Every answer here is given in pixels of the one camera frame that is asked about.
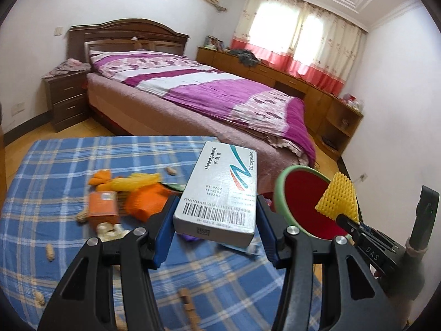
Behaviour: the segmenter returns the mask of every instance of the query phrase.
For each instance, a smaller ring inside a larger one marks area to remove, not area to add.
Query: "nightstand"
[[[57,132],[89,118],[85,89],[88,72],[72,72],[43,79],[51,123]]]

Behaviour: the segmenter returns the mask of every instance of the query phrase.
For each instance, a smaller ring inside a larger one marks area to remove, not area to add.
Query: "small cardboard box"
[[[94,191],[89,194],[87,220],[93,230],[100,223],[120,223],[118,199],[115,191]]]
[[[173,215],[177,233],[246,247],[256,223],[257,153],[206,142]]]

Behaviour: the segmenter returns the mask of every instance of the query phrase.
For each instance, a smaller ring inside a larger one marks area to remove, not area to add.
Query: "barcode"
[[[185,203],[183,213],[192,217],[219,221],[222,223],[245,225],[245,213],[239,211],[227,211],[187,202]]]

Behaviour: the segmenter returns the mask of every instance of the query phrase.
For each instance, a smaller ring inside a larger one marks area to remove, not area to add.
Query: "blue tablecloth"
[[[76,222],[100,169],[113,175],[159,172],[166,182],[186,183],[207,140],[214,137],[97,137],[37,141],[23,159],[12,182],[0,218],[0,286],[17,313],[37,328],[44,310],[35,292],[50,299],[57,283],[85,240],[88,224]],[[164,172],[172,166],[175,177]],[[126,216],[126,229],[139,223]],[[47,243],[56,258],[46,258]],[[254,258],[214,242],[186,242],[174,237],[166,262],[151,272],[163,323],[170,330],[189,330],[178,290],[187,287],[201,328],[269,330],[283,285],[263,249]],[[115,311],[123,316],[121,282],[114,272]],[[318,329],[320,283],[314,278],[310,329]]]

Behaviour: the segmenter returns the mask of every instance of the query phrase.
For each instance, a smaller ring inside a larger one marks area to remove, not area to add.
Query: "pink bed sheet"
[[[89,103],[133,135],[202,135],[257,151],[257,192],[273,191],[276,178],[293,164],[308,165],[287,148],[266,141],[220,121],[179,107],[136,88],[100,76],[87,75]]]

